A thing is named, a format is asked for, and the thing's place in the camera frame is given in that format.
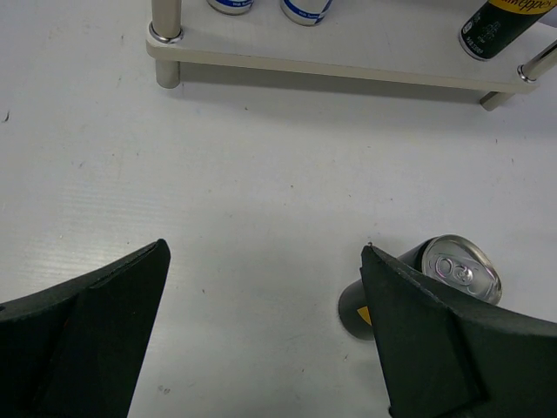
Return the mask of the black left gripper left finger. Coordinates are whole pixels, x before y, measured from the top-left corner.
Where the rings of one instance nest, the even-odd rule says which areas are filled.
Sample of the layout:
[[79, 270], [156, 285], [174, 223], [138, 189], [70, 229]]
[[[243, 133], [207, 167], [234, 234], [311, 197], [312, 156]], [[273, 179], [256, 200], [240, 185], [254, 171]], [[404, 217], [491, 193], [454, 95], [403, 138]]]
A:
[[159, 239], [2, 303], [1, 415], [127, 416], [170, 261]]

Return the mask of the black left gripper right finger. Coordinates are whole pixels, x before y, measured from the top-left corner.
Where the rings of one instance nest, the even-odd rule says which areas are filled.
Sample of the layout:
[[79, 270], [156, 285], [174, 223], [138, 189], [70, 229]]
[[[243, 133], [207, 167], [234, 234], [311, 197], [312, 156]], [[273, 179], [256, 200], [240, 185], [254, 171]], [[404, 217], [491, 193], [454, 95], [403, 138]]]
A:
[[365, 246], [360, 268], [393, 417], [554, 417], [556, 325]]

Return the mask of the black yellow tonic can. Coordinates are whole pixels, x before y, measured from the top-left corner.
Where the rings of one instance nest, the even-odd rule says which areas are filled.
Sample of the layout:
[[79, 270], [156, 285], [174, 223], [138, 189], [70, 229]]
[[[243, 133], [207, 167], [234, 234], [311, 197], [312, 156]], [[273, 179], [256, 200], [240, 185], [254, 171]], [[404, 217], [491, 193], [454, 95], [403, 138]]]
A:
[[[479, 247], [459, 235], [433, 237], [401, 254], [398, 260], [412, 269], [462, 293], [497, 305], [502, 296], [500, 276]], [[371, 317], [361, 280], [339, 296], [339, 319], [344, 329], [360, 340], [373, 340]]]
[[460, 29], [460, 45], [474, 59], [491, 60], [555, 7], [554, 0], [486, 1]]

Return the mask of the blue silver energy drink can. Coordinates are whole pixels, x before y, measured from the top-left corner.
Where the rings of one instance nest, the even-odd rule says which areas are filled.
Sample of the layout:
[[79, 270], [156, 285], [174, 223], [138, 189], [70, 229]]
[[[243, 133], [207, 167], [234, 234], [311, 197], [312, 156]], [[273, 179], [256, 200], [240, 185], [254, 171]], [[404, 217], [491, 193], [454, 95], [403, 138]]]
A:
[[281, 10], [294, 23], [302, 26], [319, 24], [332, 5], [332, 0], [281, 0]]

